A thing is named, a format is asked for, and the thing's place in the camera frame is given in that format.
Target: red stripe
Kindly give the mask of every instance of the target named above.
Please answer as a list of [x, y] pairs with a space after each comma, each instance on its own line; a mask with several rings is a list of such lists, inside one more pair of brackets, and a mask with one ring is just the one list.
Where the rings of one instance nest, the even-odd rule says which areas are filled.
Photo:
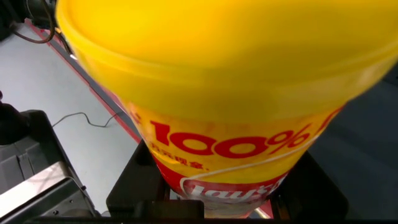
[[[30, 28], [42, 39], [45, 39], [45, 37], [42, 35], [42, 33], [40, 32], [40, 30], [38, 28], [36, 28], [35, 26], [33, 26], [29, 21], [25, 21], [26, 24], [28, 24], [30, 26]], [[55, 51], [55, 53], [57, 53], [58, 56], [60, 56], [60, 58], [62, 58], [62, 60], [76, 73], [76, 75], [90, 88], [91, 93], [97, 98], [97, 100], [105, 107], [106, 110], [108, 110], [108, 112], [111, 115], [114, 115], [116, 112], [114, 110], [112, 110], [111, 107], [109, 107], [109, 105], [90, 87], [90, 85], [88, 84], [88, 82], [80, 75], [80, 73], [73, 68], [73, 66], [71, 66], [68, 61], [66, 61], [66, 59], [64, 57], [62, 57], [62, 55], [50, 44], [47, 43], [48, 46], [51, 47], [51, 49], [53, 49]], [[130, 128], [129, 126], [120, 118], [119, 115], [115, 116], [115, 120], [120, 124], [120, 126], [122, 126], [124, 128], [124, 130], [127, 131], [127, 133], [136, 141], [136, 142], [140, 142], [141, 138], [139, 136], [137, 136]]]

